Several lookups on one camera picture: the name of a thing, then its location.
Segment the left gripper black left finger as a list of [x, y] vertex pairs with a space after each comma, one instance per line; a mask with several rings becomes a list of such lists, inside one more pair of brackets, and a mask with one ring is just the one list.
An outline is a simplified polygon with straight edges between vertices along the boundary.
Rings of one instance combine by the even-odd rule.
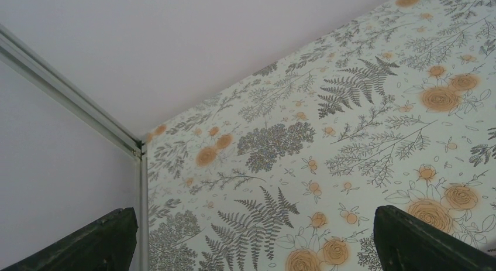
[[129, 270], [137, 230], [134, 208], [115, 209], [4, 270]]

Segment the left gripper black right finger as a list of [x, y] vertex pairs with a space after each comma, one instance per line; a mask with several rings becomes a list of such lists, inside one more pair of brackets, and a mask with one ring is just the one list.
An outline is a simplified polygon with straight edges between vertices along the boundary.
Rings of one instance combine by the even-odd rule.
[[383, 270], [495, 270], [495, 257], [392, 205], [376, 209], [373, 232]]

